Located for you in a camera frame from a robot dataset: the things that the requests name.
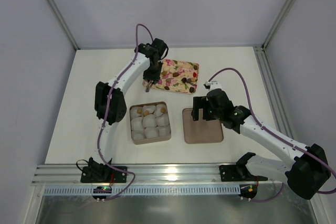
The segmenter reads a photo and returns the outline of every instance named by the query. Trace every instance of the open tin box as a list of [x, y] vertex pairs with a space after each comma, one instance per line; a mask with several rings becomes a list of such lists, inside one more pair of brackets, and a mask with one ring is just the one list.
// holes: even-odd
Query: open tin box
[[[144, 106], [148, 106], [148, 105], [159, 105], [159, 104], [163, 104], [166, 106], [167, 108], [167, 104], [165, 102], [152, 102], [152, 103], [146, 103], [146, 104], [139, 104], [139, 105], [133, 105], [130, 106], [129, 108], [129, 113], [130, 113], [130, 130], [132, 131], [132, 126], [131, 126], [131, 121], [132, 121], [132, 117], [131, 117], [131, 109], [134, 107], [144, 107]], [[131, 132], [131, 138], [134, 144], [149, 144], [149, 143], [155, 143], [155, 142], [161, 142], [161, 141], [167, 141], [172, 137], [172, 132], [169, 133], [169, 135], [167, 136], [163, 136], [163, 137], [155, 137], [155, 138], [145, 138], [145, 139], [141, 139], [141, 140], [135, 140], [133, 139], [132, 136], [132, 132]]]

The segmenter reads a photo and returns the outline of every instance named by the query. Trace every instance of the metal frame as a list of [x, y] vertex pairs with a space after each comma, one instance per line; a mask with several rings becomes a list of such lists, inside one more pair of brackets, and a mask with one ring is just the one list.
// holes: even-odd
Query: metal frame
[[[215, 188], [214, 191], [207, 191], [205, 194], [237, 194], [230, 191], [238, 184], [251, 184], [251, 182], [221, 182], [219, 166], [233, 163], [207, 163], [207, 164], [118, 164], [117, 166], [127, 166], [129, 170], [135, 172], [134, 186], [158, 187], [174, 186], [174, 188], [198, 188], [207, 190]], [[38, 216], [42, 196], [46, 188], [62, 186], [66, 188], [78, 188], [81, 171], [75, 165], [39, 165], [37, 166], [32, 186], [35, 187], [28, 212], [24, 220], [25, 224], [35, 223]], [[259, 182], [261, 184], [274, 183], [272, 181]], [[93, 183], [88, 186], [108, 186], [108, 183]], [[229, 193], [225, 193], [224, 188], [229, 188]]]
[[[54, 0], [46, 0], [54, 13], [57, 21], [73, 45], [75, 50], [79, 50], [68, 25], [66, 24], [62, 14], [60, 13]], [[276, 84], [276, 79], [268, 62], [267, 48], [272, 41], [274, 35], [280, 28], [282, 22], [288, 15], [295, 0], [286, 0], [281, 8], [276, 20], [274, 21], [265, 42], [262, 45], [254, 46], [256, 59], [259, 65], [261, 77], [264, 82], [268, 100], [271, 106], [272, 114], [276, 122], [276, 128], [281, 133], [290, 138], [294, 138], [294, 132], [291, 129], [291, 124], [286, 113], [286, 109], [281, 99], [281, 95]], [[197, 184], [223, 184], [220, 181], [218, 167], [222, 164], [141, 164], [127, 165], [134, 171], [137, 176], [135, 179], [136, 185], [147, 184], [175, 184], [181, 185], [185, 183]], [[24, 223], [35, 223], [38, 209], [41, 203], [41, 196], [45, 190], [45, 186], [49, 185], [78, 185], [80, 180], [80, 171], [74, 165], [40, 165], [37, 167], [36, 174], [33, 178], [32, 186], [35, 187], [29, 209]], [[325, 208], [323, 207], [323, 199], [320, 195], [316, 195], [311, 200], [314, 213], [318, 223], [330, 223]]]
[[57, 22], [59, 23], [59, 25], [61, 26], [62, 30], [64, 31], [64, 33], [66, 34], [66, 36], [68, 37], [70, 43], [72, 44], [72, 46], [74, 47], [75, 50], [80, 49], [76, 43], [75, 38], [73, 37], [67, 23], [65, 22], [61, 12], [59, 11], [56, 3], [54, 0], [46, 0], [51, 11], [53, 12]]
[[278, 31], [279, 27], [281, 26], [283, 20], [286, 18], [287, 14], [289, 13], [291, 7], [293, 6], [295, 0], [286, 0], [284, 5], [282, 6], [277, 18], [275, 19], [268, 35], [266, 36], [265, 42], [262, 46], [263, 49], [267, 49], [269, 43], [273, 39], [273, 36]]

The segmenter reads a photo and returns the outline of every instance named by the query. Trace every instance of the black motor joint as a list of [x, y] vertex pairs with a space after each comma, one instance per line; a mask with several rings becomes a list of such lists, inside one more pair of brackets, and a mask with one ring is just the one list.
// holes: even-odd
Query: black motor joint
[[219, 120], [224, 127], [240, 134], [240, 126], [251, 113], [244, 106], [233, 106], [222, 89], [214, 89], [205, 97], [193, 98], [192, 117], [198, 121], [198, 111], [203, 109], [203, 120]]
[[[120, 170], [127, 171], [126, 166], [116, 166]], [[88, 165], [83, 167], [80, 182], [81, 183], [110, 183], [113, 175], [114, 183], [126, 183], [125, 173], [108, 167], [105, 164], [97, 163], [91, 157]]]
[[138, 45], [139, 53], [144, 54], [150, 60], [150, 66], [143, 73], [143, 79], [147, 82], [152, 81], [154, 84], [160, 79], [162, 62], [160, 62], [168, 53], [167, 44], [158, 38], [153, 43]]
[[[328, 164], [324, 149], [313, 144], [306, 147], [307, 152]], [[311, 199], [322, 185], [330, 178], [331, 173], [312, 157], [303, 154], [301, 157], [294, 158], [290, 171], [285, 172], [288, 178], [287, 184], [301, 198]]]

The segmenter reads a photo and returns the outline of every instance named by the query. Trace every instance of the white ball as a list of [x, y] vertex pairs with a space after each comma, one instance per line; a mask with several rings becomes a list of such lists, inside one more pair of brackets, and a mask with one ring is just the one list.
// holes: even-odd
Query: white ball
[[144, 131], [132, 131], [132, 138], [133, 140], [145, 139], [145, 132]]
[[142, 114], [146, 115], [145, 114], [146, 111], [148, 111], [149, 114], [153, 114], [155, 109], [156, 109], [155, 105], [145, 105], [144, 107], [142, 107]]
[[156, 120], [155, 120], [155, 115], [149, 114], [145, 116], [142, 120], [142, 126], [147, 128], [147, 127], [156, 127]]
[[131, 108], [131, 110], [130, 110], [131, 119], [141, 116], [141, 113], [142, 113], [142, 108], [141, 107]]
[[159, 137], [159, 131], [155, 127], [145, 128], [145, 136], [146, 138], [155, 138]]
[[158, 126], [167, 126], [169, 125], [169, 117], [168, 114], [163, 114], [162, 116], [159, 116], [158, 118], [156, 118], [156, 123], [158, 124]]
[[164, 104], [158, 104], [156, 106], [156, 110], [154, 111], [154, 115], [158, 117], [162, 116], [164, 113], [167, 113], [167, 106]]
[[167, 126], [157, 127], [157, 129], [159, 130], [159, 136], [160, 136], [160, 137], [163, 137], [163, 136], [169, 136], [170, 131], [171, 131], [169, 125], [167, 125]]
[[133, 131], [143, 131], [142, 117], [133, 118], [131, 120], [131, 128]]

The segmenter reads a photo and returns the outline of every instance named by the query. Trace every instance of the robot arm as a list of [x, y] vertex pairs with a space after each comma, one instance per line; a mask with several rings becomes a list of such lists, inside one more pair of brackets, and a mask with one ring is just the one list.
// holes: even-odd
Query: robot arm
[[[266, 159], [254, 153], [248, 153], [235, 166], [238, 174], [242, 174], [243, 177], [253, 174], [276, 179], [288, 184], [297, 195], [304, 199], [311, 199], [329, 179], [331, 174], [325, 167], [295, 148], [297, 146], [298, 149], [307, 150], [327, 163], [324, 150], [317, 144], [307, 147], [267, 126], [261, 119], [251, 115], [246, 107], [233, 106], [232, 101], [216, 81], [206, 82], [205, 87], [209, 89], [205, 97], [194, 97], [192, 111], [194, 121], [198, 120], [198, 110], [203, 109], [203, 119], [220, 120], [224, 127], [258, 142], [281, 160]], [[291, 146], [275, 136], [291, 143]]]
[[96, 85], [95, 111], [100, 119], [100, 124], [105, 125], [105, 121], [108, 124], [105, 125], [105, 128], [100, 129], [97, 148], [89, 158], [88, 166], [82, 170], [82, 183], [109, 182], [111, 175], [116, 173], [102, 160], [98, 146], [101, 155], [111, 164], [112, 139], [118, 123], [127, 112], [124, 96], [131, 84], [142, 73], [143, 79], [148, 82], [146, 92], [149, 91], [151, 85], [159, 81], [163, 55], [165, 53], [166, 56], [167, 52], [167, 44], [157, 38], [153, 40], [152, 44], [139, 44], [135, 50], [134, 58], [113, 79], [107, 83], [99, 82]]

